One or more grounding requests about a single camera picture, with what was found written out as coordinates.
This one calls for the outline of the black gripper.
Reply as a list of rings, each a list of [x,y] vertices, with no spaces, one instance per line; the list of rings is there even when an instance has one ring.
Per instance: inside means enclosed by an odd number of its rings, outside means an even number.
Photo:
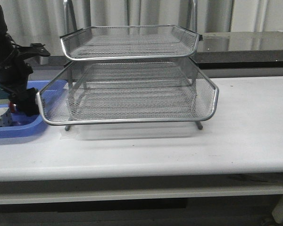
[[[36,103],[38,89],[26,89],[28,75],[33,73],[25,62],[32,57],[49,57],[50,52],[41,43],[32,43],[23,47],[11,42],[0,43],[0,87],[15,97],[16,109],[26,116],[39,114]]]

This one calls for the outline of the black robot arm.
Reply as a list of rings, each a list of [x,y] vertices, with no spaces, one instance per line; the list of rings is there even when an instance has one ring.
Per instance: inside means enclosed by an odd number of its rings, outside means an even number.
[[[39,114],[35,101],[37,90],[27,88],[28,76],[33,69],[25,62],[36,56],[49,57],[50,53],[41,43],[32,43],[29,47],[17,45],[8,34],[0,5],[0,88],[8,93],[8,99],[16,105],[17,110],[27,116]]]

